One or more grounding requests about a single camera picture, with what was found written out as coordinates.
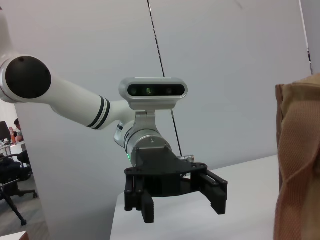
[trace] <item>metal cylinder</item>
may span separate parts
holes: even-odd
[[[142,165],[142,162],[136,157],[136,152],[140,149],[153,149],[167,147],[170,150],[170,144],[155,130],[143,129],[133,133],[133,135],[127,137],[125,143],[125,149],[128,154],[128,158],[133,167]]]
[[[178,156],[177,157],[181,161],[193,163],[195,161],[194,155],[187,155],[187,156]]]

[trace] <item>black joint cap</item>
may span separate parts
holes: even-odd
[[[10,90],[24,99],[39,98],[51,86],[49,69],[32,56],[20,56],[10,62],[5,79]]]

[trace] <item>brown fabric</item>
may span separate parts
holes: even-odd
[[[275,240],[320,239],[320,74],[282,85]]]
[[[23,234],[23,236],[20,238],[20,240],[29,240],[28,233],[25,232],[25,233]]]
[[[276,97],[276,101],[277,101],[277,111],[276,111],[276,145],[279,146],[279,141],[280,141],[280,135],[281,135],[281,124],[282,124],[282,119],[283,119],[283,115],[282,115],[282,102],[284,100],[283,95],[282,95],[282,87],[284,85],[280,84],[275,86],[275,97]],[[282,174],[281,174],[281,170],[279,168],[279,191],[281,189],[282,186]]]

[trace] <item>office chair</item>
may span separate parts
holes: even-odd
[[[25,179],[31,172],[30,167],[21,168],[19,162],[15,162],[11,157],[18,157],[19,154],[13,154],[0,158],[0,201],[4,199],[17,217],[21,221],[21,225],[27,224],[27,221],[19,213],[17,207],[12,201],[12,196],[23,197],[25,194],[33,194],[33,198],[37,198],[38,194],[35,190],[20,190],[18,181]]]

